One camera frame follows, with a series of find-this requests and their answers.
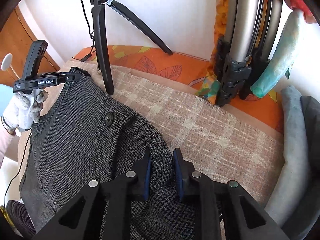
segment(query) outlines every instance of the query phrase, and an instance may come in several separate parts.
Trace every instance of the black button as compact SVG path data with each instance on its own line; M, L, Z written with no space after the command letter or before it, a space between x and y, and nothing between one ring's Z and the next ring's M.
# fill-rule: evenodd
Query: black button
M105 120L107 126L112 125L112 123L113 123L113 113L111 113L111 112L107 113L107 115L106 115L104 120Z

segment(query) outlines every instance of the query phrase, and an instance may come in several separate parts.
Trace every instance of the silver screw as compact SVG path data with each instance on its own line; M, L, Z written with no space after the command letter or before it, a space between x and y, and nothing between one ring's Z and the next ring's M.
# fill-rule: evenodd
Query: silver screw
M194 178L200 178L201 177L201 173L199 171L194 171L191 175Z
M134 171L128 171L125 175L128 178L133 178L134 176L136 176L136 173Z
M238 182L236 182L235 180L230 180L229 181L229 186L230 187L238 187L238 185L239 185Z
M89 187L97 187L99 183L96 180L90 180L89 181Z

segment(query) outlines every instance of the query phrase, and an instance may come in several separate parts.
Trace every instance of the white round disc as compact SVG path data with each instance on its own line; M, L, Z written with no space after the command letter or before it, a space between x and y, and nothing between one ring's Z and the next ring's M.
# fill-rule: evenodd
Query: white round disc
M10 67L11 62L12 62L12 54L9 53L4 57L1 63L1 70L6 71Z

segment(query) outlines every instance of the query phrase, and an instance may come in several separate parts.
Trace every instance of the rolled teal cloth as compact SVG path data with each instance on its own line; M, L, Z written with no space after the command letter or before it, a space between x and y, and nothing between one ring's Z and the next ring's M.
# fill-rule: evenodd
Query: rolled teal cloth
M297 208L310 178L308 141L300 103L294 86L281 91L284 111L284 160L278 182L265 211L282 227Z
M303 11L295 9L282 30L273 57L260 78L250 87L258 98L264 97L289 70L299 54L305 35Z

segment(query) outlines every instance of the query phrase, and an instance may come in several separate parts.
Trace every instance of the gloved hand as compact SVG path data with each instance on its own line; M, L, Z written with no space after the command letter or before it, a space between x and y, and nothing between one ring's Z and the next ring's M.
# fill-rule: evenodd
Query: gloved hand
M11 129L17 126L29 130L33 122L38 123L42 103L48 98L48 92L43 89L35 89L31 94L16 93L7 108L4 110L2 119Z

